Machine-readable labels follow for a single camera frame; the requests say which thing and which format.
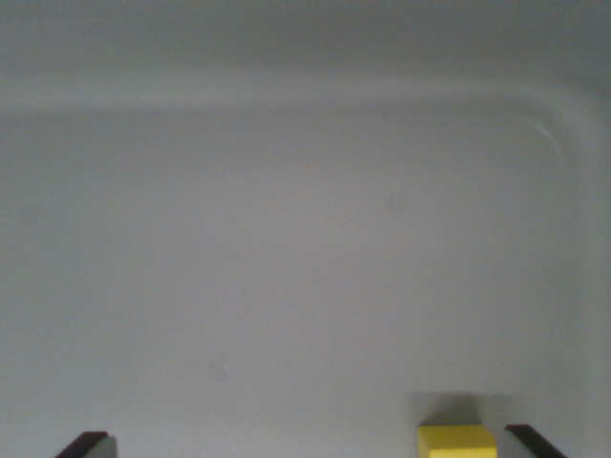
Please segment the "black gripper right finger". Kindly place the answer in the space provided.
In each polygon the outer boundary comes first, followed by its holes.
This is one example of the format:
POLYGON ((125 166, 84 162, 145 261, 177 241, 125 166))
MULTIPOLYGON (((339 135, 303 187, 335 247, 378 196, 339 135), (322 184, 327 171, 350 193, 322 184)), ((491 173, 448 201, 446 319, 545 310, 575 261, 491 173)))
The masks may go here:
POLYGON ((531 425, 510 424, 505 427, 537 458, 567 458, 567 456, 531 425))

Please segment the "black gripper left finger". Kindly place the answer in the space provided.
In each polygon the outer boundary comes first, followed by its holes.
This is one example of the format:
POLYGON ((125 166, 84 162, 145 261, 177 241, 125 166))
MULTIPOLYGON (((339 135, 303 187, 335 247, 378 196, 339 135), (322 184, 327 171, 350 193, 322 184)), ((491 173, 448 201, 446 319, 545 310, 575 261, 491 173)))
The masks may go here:
POLYGON ((116 437, 106 431, 84 431, 55 458, 116 458, 116 437))

